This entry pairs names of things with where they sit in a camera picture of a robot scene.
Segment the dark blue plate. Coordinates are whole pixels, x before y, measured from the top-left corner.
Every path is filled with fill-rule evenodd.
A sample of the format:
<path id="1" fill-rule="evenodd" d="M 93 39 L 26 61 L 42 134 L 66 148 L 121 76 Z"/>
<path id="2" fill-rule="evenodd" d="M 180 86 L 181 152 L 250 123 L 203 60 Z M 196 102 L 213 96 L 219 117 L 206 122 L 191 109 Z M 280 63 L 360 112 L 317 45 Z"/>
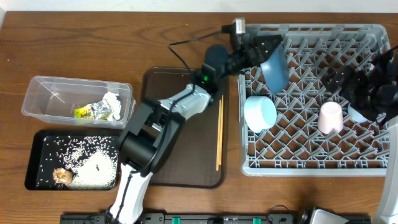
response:
<path id="1" fill-rule="evenodd" d="M 260 64 L 260 68 L 272 94 L 281 92 L 288 85 L 289 66 L 282 44 L 279 44 L 266 62 Z"/>

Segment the light blue cup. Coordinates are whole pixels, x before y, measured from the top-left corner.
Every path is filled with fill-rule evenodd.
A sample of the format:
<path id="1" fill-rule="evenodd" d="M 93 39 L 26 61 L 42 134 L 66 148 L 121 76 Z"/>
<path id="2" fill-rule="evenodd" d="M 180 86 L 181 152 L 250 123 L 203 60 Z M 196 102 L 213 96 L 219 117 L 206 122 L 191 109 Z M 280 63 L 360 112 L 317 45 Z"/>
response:
<path id="1" fill-rule="evenodd" d="M 357 112 L 351 104 L 348 105 L 347 107 L 348 114 L 351 115 L 351 118 L 353 121 L 357 123 L 363 123 L 366 122 L 368 119 L 365 118 L 361 113 Z"/>

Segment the pink cup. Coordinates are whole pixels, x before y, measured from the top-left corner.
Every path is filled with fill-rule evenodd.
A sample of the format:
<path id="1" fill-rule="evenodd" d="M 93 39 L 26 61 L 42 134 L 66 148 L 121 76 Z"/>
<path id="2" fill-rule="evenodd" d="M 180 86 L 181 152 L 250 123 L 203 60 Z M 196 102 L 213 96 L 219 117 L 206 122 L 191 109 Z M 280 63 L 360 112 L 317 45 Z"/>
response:
<path id="1" fill-rule="evenodd" d="M 318 116 L 318 129 L 323 134 L 340 132 L 343 129 L 343 111 L 340 104 L 329 101 L 322 104 Z"/>

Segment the wooden chopstick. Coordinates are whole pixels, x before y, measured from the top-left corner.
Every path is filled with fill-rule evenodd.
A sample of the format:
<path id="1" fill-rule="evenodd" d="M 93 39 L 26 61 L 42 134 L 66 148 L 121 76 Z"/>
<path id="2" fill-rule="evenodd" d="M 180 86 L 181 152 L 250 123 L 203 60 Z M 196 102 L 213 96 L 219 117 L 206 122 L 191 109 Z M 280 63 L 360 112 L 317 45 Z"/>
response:
<path id="1" fill-rule="evenodd" d="M 224 95 L 221 96 L 220 99 L 220 142 L 219 142 L 219 159 L 218 159 L 218 168 L 222 165 L 222 144 L 223 144 L 223 106 L 224 106 Z"/>
<path id="2" fill-rule="evenodd" d="M 216 171 L 219 171 L 219 151 L 220 151 L 220 128 L 221 128 L 221 110 L 222 100 L 219 100 L 219 112 L 218 112 L 218 132 L 217 132 L 217 148 L 216 148 Z"/>

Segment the yellow-green snack wrapper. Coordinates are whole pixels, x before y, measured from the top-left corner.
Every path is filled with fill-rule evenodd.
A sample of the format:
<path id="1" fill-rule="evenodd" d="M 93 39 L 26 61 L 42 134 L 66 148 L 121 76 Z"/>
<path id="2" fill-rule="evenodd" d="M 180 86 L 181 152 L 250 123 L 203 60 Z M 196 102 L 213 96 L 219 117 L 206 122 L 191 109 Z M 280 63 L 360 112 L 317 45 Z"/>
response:
<path id="1" fill-rule="evenodd" d="M 79 119 L 94 119 L 94 112 L 92 104 L 87 104 L 81 108 L 77 108 L 73 110 L 73 115 L 75 118 Z"/>

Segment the white rice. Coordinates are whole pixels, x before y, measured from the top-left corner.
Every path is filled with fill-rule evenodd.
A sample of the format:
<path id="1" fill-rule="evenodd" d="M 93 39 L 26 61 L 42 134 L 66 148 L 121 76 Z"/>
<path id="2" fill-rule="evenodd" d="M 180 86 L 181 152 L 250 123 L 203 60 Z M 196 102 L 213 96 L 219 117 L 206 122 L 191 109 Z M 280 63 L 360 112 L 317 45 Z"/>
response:
<path id="1" fill-rule="evenodd" d="M 118 172 L 117 140 L 114 136 L 47 136 L 34 187 L 39 190 L 109 190 Z M 53 171 L 73 173 L 69 185 L 57 184 Z"/>

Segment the brown food scrap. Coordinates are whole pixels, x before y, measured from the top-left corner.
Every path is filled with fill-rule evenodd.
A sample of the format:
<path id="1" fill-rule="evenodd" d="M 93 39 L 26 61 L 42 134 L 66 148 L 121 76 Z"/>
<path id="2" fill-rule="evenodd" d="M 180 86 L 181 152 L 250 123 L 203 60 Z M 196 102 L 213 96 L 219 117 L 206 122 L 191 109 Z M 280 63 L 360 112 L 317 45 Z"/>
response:
<path id="1" fill-rule="evenodd" d="M 73 173 L 64 168 L 56 168 L 53 173 L 53 179 L 57 184 L 69 185 L 73 181 Z"/>

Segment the foil wrapper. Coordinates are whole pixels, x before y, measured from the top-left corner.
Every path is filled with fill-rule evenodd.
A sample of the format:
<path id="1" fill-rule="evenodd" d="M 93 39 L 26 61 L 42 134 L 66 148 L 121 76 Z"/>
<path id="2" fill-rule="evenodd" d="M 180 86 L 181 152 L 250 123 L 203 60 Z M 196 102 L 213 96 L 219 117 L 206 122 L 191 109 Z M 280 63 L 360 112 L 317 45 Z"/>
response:
<path id="1" fill-rule="evenodd" d="M 108 120 L 113 113 L 112 107 L 106 100 L 92 103 L 91 110 L 93 112 L 93 119 L 95 120 Z"/>

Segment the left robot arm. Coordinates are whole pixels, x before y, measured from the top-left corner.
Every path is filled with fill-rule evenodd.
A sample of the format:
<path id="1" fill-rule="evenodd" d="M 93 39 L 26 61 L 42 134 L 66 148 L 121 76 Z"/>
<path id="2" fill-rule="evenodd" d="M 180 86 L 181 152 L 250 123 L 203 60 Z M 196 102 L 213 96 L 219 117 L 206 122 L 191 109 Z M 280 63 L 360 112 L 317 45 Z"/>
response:
<path id="1" fill-rule="evenodd" d="M 169 98 L 141 101 L 119 137 L 121 181 L 105 223 L 135 223 L 152 176 L 168 159 L 185 122 L 206 110 L 224 77 L 270 59 L 281 44 L 281 35 L 235 34 L 233 52 L 222 45 L 206 50 L 202 68 L 189 70 L 191 82 Z"/>

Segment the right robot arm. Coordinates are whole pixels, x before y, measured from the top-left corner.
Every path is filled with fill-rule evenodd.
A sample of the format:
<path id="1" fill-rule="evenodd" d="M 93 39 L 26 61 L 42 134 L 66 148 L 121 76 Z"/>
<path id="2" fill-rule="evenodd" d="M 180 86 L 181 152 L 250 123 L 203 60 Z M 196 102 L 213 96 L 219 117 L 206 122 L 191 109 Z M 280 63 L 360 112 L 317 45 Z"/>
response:
<path id="1" fill-rule="evenodd" d="M 387 124 L 389 159 L 373 223 L 397 223 L 397 47 L 376 55 L 371 63 L 374 68 L 369 73 L 347 65 L 323 76 L 321 81 L 367 120 L 380 126 Z"/>

